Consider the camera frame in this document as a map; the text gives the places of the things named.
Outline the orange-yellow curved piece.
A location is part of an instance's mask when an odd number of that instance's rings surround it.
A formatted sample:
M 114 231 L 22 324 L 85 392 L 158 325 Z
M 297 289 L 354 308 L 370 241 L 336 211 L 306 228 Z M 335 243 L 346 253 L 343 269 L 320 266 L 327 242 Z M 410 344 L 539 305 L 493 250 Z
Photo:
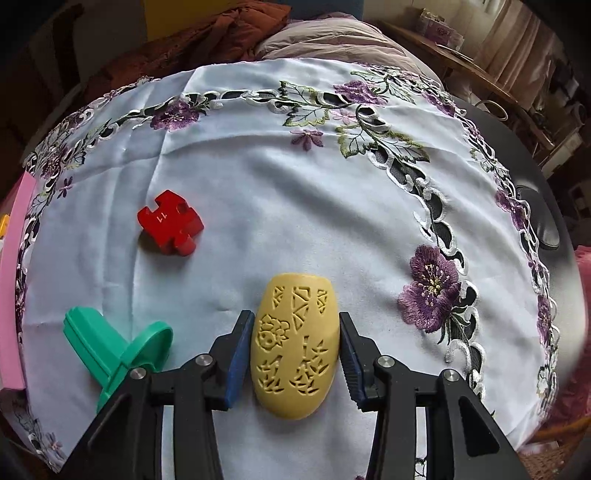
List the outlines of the orange-yellow curved piece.
M 10 222 L 10 215 L 9 214 L 4 214 L 0 218 L 0 239 L 3 239 L 5 237 L 6 232 L 8 230 L 9 222 Z

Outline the pink curtain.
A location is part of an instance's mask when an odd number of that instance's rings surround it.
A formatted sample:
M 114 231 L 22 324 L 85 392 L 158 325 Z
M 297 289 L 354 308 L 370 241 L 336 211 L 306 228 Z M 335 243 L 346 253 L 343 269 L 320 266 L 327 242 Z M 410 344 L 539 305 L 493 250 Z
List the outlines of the pink curtain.
M 502 3 L 475 57 L 525 109 L 541 94 L 559 61 L 567 61 L 563 42 L 521 1 Z

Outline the teal green flanged piece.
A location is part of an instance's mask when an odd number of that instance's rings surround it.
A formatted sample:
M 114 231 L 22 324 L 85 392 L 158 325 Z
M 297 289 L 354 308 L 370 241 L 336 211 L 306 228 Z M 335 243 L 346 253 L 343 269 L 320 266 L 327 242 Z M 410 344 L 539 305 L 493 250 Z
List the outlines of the teal green flanged piece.
M 160 372 L 173 341 L 172 328 L 156 321 L 133 340 L 125 340 L 103 315 L 90 307 L 74 307 L 64 317 L 63 333 L 78 358 L 98 382 L 96 412 L 135 368 Z

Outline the wooden side table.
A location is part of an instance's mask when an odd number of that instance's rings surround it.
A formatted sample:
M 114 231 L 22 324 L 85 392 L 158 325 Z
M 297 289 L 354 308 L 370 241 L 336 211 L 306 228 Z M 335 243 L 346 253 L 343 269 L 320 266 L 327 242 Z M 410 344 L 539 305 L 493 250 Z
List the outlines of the wooden side table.
M 474 104 L 512 128 L 515 133 L 520 133 L 534 154 L 542 150 L 551 151 L 555 147 L 551 137 L 536 125 L 514 96 L 473 62 L 462 59 L 458 53 L 411 30 L 383 20 L 379 20 L 377 26 L 394 42 L 427 64 L 448 89 L 451 89 L 452 76 L 467 80 L 469 87 L 474 87 L 476 93 L 483 96 L 483 99 L 476 99 Z

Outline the rust brown quilted jacket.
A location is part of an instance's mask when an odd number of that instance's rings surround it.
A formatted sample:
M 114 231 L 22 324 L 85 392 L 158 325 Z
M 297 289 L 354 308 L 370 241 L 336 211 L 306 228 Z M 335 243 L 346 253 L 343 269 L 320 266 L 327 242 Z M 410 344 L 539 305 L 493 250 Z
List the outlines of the rust brown quilted jacket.
M 290 11 L 290 6 L 276 2 L 239 2 L 110 61 L 87 81 L 84 99 L 90 102 L 142 77 L 163 78 L 204 65 L 252 61 L 256 47 L 287 26 Z

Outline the red puzzle-shaped block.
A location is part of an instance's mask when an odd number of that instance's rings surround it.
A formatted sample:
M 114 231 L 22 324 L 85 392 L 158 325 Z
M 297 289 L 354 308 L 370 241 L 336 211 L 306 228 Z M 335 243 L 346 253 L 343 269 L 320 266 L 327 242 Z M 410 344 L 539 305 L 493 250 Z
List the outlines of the red puzzle-shaped block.
M 164 190 L 154 201 L 154 210 L 144 206 L 137 212 L 142 230 L 161 253 L 191 255 L 197 248 L 194 238 L 204 231 L 204 223 L 197 211 L 171 190 Z

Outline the pink box on side table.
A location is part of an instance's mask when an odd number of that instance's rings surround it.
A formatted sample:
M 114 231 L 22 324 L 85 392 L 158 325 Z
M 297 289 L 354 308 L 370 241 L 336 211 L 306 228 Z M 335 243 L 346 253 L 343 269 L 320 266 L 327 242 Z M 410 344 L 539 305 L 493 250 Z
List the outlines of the pink box on side table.
M 439 15 L 423 9 L 415 22 L 415 31 L 428 40 L 459 51 L 464 43 L 464 36 L 449 26 Z

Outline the yellow carved oval object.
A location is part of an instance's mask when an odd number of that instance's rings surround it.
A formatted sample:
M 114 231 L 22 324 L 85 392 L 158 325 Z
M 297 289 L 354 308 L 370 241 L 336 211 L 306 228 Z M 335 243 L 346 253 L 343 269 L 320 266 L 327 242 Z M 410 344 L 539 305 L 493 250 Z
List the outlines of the yellow carved oval object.
M 261 406 L 287 420 L 307 418 L 332 387 L 339 361 L 339 311 L 328 279 L 273 277 L 256 313 L 250 375 Z

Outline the pinkish grey pillow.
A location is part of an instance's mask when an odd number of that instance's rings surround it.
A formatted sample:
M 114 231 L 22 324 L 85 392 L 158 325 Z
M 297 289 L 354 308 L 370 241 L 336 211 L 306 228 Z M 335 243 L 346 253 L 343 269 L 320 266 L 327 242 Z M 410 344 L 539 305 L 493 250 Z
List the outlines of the pinkish grey pillow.
M 348 63 L 395 66 L 435 81 L 440 78 L 417 56 L 377 27 L 335 12 L 314 20 L 294 20 L 254 50 L 258 60 L 317 58 Z

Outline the white embroidered floral tablecloth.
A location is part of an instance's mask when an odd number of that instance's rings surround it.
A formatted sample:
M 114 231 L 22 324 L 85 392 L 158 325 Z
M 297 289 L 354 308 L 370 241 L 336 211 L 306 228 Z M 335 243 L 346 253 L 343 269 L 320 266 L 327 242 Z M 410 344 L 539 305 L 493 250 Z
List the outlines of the white embroidered floral tablecloth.
M 557 389 L 558 332 L 532 205 L 440 85 L 318 59 L 211 65 L 113 90 L 32 150 L 37 183 L 17 311 L 27 402 L 15 417 L 59 469 L 98 385 L 63 333 L 98 310 L 132 339 L 162 320 L 175 368 L 256 310 L 267 282 L 332 282 L 358 330 L 408 367 L 451 367 L 509 441 Z M 197 211 L 188 256 L 137 221 L 164 190 Z

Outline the pink shallow tray box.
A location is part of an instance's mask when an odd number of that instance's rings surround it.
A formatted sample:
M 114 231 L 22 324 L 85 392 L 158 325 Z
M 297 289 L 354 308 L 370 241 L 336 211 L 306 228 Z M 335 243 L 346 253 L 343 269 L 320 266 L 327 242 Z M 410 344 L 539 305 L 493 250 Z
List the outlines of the pink shallow tray box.
M 20 241 L 36 180 L 23 173 L 1 202 L 1 217 L 10 215 L 8 230 L 1 239 L 0 263 L 0 368 L 1 391 L 25 388 L 16 330 L 16 270 Z

